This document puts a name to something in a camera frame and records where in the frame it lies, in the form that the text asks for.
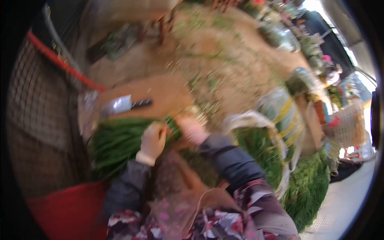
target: jacket sleeve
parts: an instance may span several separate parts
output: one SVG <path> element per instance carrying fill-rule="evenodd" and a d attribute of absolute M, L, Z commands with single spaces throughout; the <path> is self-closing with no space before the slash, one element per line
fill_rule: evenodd
<path fill-rule="evenodd" d="M 151 167 L 129 161 L 125 172 L 109 188 L 103 206 L 104 217 L 130 210 L 140 212 Z"/>
<path fill-rule="evenodd" d="M 211 134 L 200 145 L 200 154 L 209 159 L 218 174 L 230 184 L 227 191 L 231 195 L 246 183 L 265 178 L 255 160 L 221 134 Z"/>

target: hand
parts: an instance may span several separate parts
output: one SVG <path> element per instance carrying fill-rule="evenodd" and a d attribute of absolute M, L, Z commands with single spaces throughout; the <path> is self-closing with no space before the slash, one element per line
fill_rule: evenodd
<path fill-rule="evenodd" d="M 136 154 L 136 161 L 154 166 L 156 159 L 164 150 L 166 144 L 167 126 L 159 122 L 153 122 L 144 131 L 141 137 L 140 151 Z"/>
<path fill-rule="evenodd" d="M 175 118 L 183 138 L 193 146 L 202 144 L 210 133 L 199 123 L 194 116 L 181 115 Z"/>

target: pink glove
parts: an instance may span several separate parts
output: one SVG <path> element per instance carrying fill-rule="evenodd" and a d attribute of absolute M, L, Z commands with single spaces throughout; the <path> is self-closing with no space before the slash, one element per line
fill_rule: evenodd
<path fill-rule="evenodd" d="M 210 135 L 210 133 L 195 119 L 194 116 L 177 116 L 175 121 L 180 128 L 184 140 L 193 146 L 199 146 Z"/>

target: pink cloth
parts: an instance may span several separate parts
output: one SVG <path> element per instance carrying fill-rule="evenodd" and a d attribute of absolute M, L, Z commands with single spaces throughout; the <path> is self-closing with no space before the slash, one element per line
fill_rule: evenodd
<path fill-rule="evenodd" d="M 323 56 L 323 60 L 324 60 L 324 61 L 327 61 L 327 62 L 331 62 L 331 61 L 332 61 L 330 55 L 324 55 L 324 56 Z"/>

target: cleaver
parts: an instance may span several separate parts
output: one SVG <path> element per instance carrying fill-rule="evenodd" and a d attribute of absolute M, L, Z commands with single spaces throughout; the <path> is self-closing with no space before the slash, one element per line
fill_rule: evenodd
<path fill-rule="evenodd" d="M 135 108 L 142 108 L 152 104 L 151 99 L 143 99 L 140 101 L 132 102 L 131 95 L 115 98 L 109 103 L 106 103 L 101 110 L 103 117 L 123 113 Z"/>

